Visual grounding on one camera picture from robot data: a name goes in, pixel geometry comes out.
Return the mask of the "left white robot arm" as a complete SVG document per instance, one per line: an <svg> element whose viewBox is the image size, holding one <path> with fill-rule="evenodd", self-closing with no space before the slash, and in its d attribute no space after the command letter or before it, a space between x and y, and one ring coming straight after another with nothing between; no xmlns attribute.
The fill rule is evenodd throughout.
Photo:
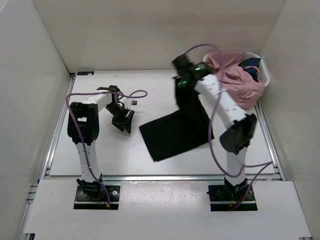
<svg viewBox="0 0 320 240"><path fill-rule="evenodd" d="M69 111L67 135L75 144L82 172L77 183L93 201L104 200L107 206L111 202L110 191L104 185L96 153L99 113L106 109L112 115L111 124L130 134L135 113L131 110L134 99L133 95L124 95L116 85L111 85L99 87L92 93L71 93L65 100Z"/></svg>

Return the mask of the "black trousers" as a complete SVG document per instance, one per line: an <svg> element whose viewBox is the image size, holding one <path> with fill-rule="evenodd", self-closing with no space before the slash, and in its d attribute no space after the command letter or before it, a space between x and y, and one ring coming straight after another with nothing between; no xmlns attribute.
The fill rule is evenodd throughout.
<svg viewBox="0 0 320 240"><path fill-rule="evenodd" d="M178 110L139 127L155 162L193 150L215 138L209 135L210 118L192 86L176 86L175 102Z"/></svg>

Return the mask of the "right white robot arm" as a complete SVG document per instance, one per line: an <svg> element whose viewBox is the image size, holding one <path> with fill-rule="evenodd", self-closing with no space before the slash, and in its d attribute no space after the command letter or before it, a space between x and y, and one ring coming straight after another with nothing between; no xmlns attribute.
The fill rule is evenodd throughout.
<svg viewBox="0 0 320 240"><path fill-rule="evenodd" d="M213 113L218 114L224 124L226 130L219 137L226 151L224 193L230 200L236 200L248 188L246 154L257 117L248 114L232 99L206 63L194 64L186 54L182 54L172 61L172 65L177 72L174 76L175 100L179 109L195 120L203 120L206 111L198 97L202 95L213 105Z"/></svg>

